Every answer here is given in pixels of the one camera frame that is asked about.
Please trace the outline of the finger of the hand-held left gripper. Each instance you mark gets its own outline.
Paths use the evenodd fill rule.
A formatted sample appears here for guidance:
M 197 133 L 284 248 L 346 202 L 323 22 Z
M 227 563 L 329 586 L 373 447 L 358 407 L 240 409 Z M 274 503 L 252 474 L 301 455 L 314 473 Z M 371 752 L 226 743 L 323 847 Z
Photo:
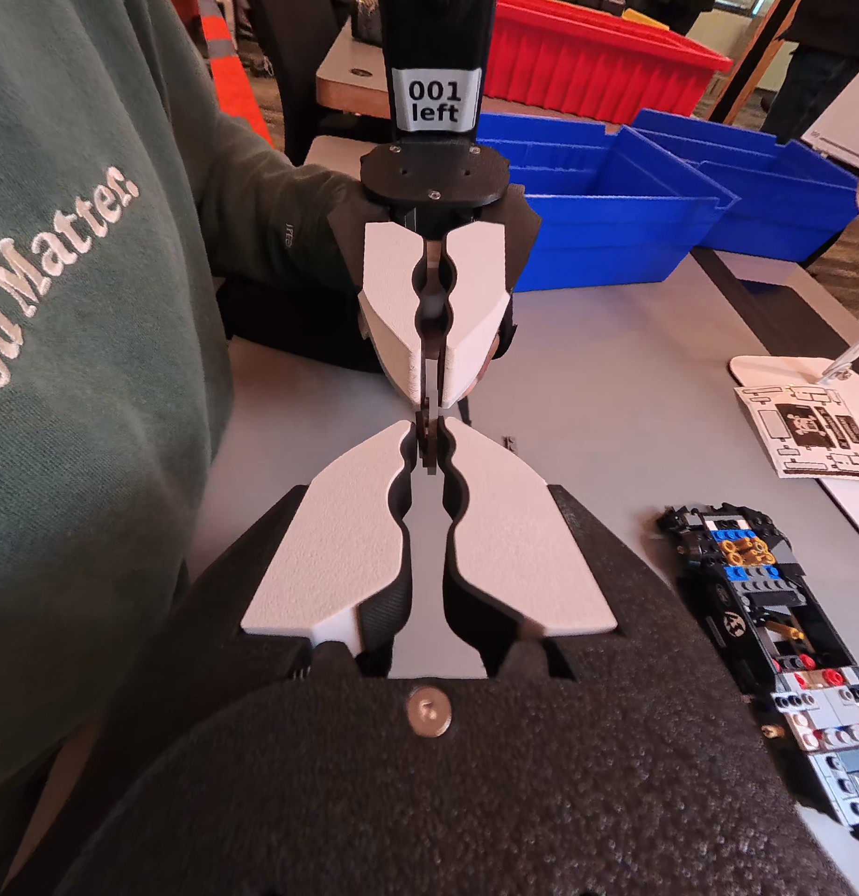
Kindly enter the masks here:
M 440 409 L 469 393 L 502 344 L 505 267 L 499 223 L 474 221 L 427 242 L 427 357 L 437 363 Z
M 426 358 L 417 323 L 426 243 L 394 222 L 365 226 L 359 308 L 388 378 L 413 407 L 429 407 Z

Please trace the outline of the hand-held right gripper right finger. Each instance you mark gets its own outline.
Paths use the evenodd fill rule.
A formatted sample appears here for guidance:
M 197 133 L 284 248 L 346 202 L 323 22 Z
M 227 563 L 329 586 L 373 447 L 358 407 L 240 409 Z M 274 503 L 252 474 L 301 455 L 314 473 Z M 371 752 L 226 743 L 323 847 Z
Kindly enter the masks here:
M 518 641 L 612 633 L 617 619 L 547 482 L 461 420 L 439 420 L 446 536 L 443 602 L 481 658 Z

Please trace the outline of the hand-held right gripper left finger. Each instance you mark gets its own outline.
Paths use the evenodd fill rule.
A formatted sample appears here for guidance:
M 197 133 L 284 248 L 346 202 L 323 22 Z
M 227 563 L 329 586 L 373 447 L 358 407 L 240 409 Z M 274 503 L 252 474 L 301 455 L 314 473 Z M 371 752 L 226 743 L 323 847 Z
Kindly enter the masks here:
M 400 420 L 311 480 L 241 619 L 245 633 L 391 657 L 412 608 L 404 516 L 416 449 L 413 422 Z

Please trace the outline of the black lego plate strip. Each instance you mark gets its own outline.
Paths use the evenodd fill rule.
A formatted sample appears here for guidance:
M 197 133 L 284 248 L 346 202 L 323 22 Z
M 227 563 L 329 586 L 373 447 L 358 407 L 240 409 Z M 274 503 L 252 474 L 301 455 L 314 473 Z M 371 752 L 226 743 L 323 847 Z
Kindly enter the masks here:
M 441 409 L 445 334 L 439 319 L 418 321 L 421 336 L 420 372 L 422 397 L 416 413 L 417 441 L 422 465 L 430 476 L 437 474 L 437 423 Z

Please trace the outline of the blue plastic bin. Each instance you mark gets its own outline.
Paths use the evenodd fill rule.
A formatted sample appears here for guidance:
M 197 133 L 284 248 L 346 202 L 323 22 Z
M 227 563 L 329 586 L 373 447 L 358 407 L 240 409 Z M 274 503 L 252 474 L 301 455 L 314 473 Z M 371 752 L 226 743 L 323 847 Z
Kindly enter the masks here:
M 482 112 L 477 140 L 542 219 L 516 292 L 662 282 L 739 201 L 627 126 Z
M 651 109 L 632 127 L 736 197 L 704 248 L 804 264 L 859 216 L 857 177 L 796 140 Z

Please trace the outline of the lego car model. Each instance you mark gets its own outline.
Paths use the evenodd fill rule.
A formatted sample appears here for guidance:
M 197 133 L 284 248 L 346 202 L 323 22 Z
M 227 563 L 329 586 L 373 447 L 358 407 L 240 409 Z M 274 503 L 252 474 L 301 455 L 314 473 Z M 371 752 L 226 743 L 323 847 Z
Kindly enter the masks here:
M 656 521 L 679 555 L 678 587 L 802 805 L 859 841 L 859 665 L 771 518 L 722 504 Z

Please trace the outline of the lego instruction booklet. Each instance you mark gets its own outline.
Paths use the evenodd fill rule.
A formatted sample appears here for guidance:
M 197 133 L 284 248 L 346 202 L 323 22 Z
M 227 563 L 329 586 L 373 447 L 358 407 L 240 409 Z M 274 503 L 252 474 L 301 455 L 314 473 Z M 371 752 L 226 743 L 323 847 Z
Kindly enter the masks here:
M 859 84 L 850 84 L 803 135 L 816 152 L 859 169 Z

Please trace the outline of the lego sticker sheet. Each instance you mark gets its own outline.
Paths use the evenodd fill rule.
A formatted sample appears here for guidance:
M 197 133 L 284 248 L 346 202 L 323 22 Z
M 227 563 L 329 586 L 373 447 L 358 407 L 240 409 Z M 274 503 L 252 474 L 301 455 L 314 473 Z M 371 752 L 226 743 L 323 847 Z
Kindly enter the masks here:
M 859 482 L 859 392 L 810 384 L 735 394 L 780 478 Z

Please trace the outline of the red plastic bin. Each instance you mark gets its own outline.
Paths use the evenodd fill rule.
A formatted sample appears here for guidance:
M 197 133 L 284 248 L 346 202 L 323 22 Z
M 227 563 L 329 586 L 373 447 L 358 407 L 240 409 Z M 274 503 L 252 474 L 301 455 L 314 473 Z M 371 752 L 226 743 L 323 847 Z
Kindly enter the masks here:
M 732 61 L 667 29 L 565 2 L 498 2 L 483 93 L 617 125 L 687 117 Z

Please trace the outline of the orange traffic cone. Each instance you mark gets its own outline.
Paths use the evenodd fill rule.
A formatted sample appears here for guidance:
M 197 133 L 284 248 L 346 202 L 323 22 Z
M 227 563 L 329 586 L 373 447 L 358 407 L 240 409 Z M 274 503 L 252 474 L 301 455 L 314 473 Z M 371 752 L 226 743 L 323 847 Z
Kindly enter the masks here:
M 254 133 L 273 146 L 267 123 L 234 43 L 232 6 L 228 6 L 229 14 L 225 15 L 218 2 L 172 1 L 171 4 L 186 27 L 197 21 L 200 25 L 206 44 L 206 59 L 222 111 L 245 121 Z

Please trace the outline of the person's green garment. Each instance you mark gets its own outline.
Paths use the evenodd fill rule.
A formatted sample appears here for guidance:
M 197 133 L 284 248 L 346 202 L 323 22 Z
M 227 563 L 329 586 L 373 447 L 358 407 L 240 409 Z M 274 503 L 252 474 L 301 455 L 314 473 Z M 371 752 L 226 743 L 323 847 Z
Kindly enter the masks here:
M 166 616 L 230 416 L 170 2 L 0 2 L 0 883 Z

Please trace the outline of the white stand rod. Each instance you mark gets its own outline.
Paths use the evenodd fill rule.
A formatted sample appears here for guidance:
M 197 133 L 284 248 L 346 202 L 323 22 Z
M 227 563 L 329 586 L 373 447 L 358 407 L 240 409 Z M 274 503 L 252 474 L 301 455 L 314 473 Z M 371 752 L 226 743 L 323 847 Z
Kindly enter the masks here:
M 826 386 L 837 379 L 847 379 L 852 375 L 852 366 L 859 358 L 859 341 L 851 345 L 836 360 L 828 365 L 817 380 L 817 385 Z

